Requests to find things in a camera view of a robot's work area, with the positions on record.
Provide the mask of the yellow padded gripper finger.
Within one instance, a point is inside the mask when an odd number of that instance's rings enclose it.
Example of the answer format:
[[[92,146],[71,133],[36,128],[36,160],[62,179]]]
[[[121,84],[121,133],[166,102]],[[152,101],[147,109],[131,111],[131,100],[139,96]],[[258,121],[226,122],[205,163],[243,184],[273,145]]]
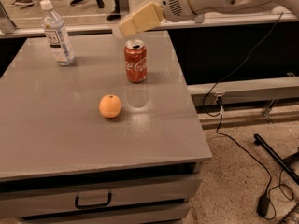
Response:
[[[156,28],[163,19],[162,7],[157,2],[148,2],[121,18],[112,28],[112,33],[118,39],[123,39]]]

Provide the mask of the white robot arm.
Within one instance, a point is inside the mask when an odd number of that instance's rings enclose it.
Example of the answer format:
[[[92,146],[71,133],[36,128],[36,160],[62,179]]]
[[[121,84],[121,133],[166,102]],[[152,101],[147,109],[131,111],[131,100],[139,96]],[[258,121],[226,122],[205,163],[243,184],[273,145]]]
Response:
[[[151,0],[121,18],[113,35],[125,38],[158,27],[161,21],[193,20],[210,12],[248,14],[283,6],[299,17],[299,0]]]

